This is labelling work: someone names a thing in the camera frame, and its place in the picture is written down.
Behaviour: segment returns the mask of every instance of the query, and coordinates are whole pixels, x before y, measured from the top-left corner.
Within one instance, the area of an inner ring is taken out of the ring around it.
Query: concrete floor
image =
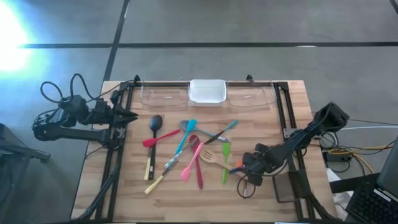
[[[123,0],[5,3],[27,43],[77,44],[112,43]],[[395,41],[397,23],[393,7],[382,0],[132,0],[121,42]],[[6,41],[3,36],[0,44]],[[52,158],[48,164],[31,162],[7,222],[65,221],[87,142],[40,142],[33,137],[30,126],[36,115],[55,107],[41,96],[39,87],[43,81],[52,81],[67,95],[68,81],[78,72],[86,77],[90,92],[99,93],[110,49],[29,49],[23,53],[23,67],[0,70],[0,123]],[[334,101],[352,118],[397,123],[397,54],[398,47],[119,49],[111,80],[127,80],[136,74],[143,80],[242,80],[247,74],[255,79],[301,79],[314,111]],[[85,96],[80,84],[75,90]],[[56,96],[51,89],[48,92]],[[378,146],[397,135],[398,129],[364,129],[342,131],[339,138],[342,145]],[[387,155],[386,151],[365,159],[380,171]],[[344,168],[343,164],[330,165]],[[348,172],[339,174],[342,178],[359,175],[355,161]]]

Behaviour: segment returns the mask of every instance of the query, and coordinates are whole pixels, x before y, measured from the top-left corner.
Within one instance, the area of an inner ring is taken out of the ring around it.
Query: blue spoon
[[[185,139],[187,138],[189,132],[193,131],[195,129],[196,125],[197,125],[197,121],[195,119],[189,120],[188,125],[187,125],[187,132],[185,133],[184,137],[182,138],[180,144],[177,147],[177,150],[175,151],[176,155],[181,151],[182,146],[184,145]]]

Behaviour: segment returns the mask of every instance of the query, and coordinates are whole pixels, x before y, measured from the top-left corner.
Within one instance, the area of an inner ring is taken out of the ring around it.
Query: green spatula
[[[224,162],[225,164],[228,164],[228,155],[231,153],[231,145],[227,143],[223,143],[223,154],[224,154]],[[227,176],[227,170],[224,168],[223,170],[223,184],[226,183],[226,176]]]

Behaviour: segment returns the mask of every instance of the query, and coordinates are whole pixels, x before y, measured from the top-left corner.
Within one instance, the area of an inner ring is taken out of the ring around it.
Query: white bowl
[[[222,106],[226,100],[224,80],[191,80],[189,99],[192,106]]]

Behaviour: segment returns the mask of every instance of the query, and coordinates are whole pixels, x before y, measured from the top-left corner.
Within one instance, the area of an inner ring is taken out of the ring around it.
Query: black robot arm
[[[35,137],[41,141],[68,138],[109,144],[112,138],[110,129],[84,130],[71,127],[74,127],[77,123],[83,125],[123,124],[137,119],[138,114],[124,109],[117,101],[121,93],[121,91],[112,92],[112,108],[102,98],[96,100],[93,109],[89,109],[86,100],[80,95],[63,99],[51,115],[35,119],[32,127]]]
[[[250,183],[260,186],[264,173],[270,174],[282,167],[294,151],[307,147],[314,136],[340,130],[348,119],[349,116],[336,104],[329,103],[315,114],[305,129],[292,133],[285,143],[271,147],[257,144],[255,153],[246,152],[243,155],[244,166],[240,171],[248,176]]]

